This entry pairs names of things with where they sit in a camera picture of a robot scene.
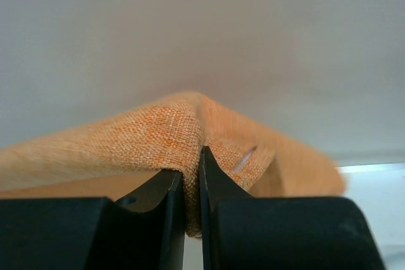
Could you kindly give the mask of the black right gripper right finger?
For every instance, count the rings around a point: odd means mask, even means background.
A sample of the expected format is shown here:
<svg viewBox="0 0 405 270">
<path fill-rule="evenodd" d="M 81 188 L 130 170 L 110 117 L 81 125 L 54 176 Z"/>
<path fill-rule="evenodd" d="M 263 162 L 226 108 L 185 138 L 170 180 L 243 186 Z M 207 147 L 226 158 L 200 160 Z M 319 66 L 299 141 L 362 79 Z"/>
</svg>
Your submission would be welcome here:
<svg viewBox="0 0 405 270">
<path fill-rule="evenodd" d="M 360 208 L 345 197 L 255 198 L 218 165 L 199 160 L 205 269 L 385 267 Z"/>
</svg>

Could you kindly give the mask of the orange cloth placemat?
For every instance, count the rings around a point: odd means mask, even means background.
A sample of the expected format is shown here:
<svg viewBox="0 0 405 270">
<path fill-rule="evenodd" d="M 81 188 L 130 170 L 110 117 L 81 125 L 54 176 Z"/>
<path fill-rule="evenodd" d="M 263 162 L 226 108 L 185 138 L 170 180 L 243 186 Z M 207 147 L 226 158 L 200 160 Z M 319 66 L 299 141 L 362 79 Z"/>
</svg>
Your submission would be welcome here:
<svg viewBox="0 0 405 270">
<path fill-rule="evenodd" d="M 183 174 L 186 232 L 201 234 L 198 162 L 255 197 L 336 196 L 346 181 L 324 154 L 197 92 L 1 149 L 1 197 L 117 198 L 162 169 Z"/>
</svg>

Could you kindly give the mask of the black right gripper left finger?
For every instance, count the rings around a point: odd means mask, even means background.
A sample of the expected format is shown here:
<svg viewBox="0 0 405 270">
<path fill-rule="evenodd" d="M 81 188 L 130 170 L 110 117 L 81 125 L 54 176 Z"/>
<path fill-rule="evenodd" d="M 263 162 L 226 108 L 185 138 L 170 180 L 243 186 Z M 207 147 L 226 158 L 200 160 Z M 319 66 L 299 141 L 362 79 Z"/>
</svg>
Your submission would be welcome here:
<svg viewBox="0 0 405 270">
<path fill-rule="evenodd" d="M 3 199 L 2 269 L 181 269 L 182 174 L 162 170 L 118 200 Z"/>
</svg>

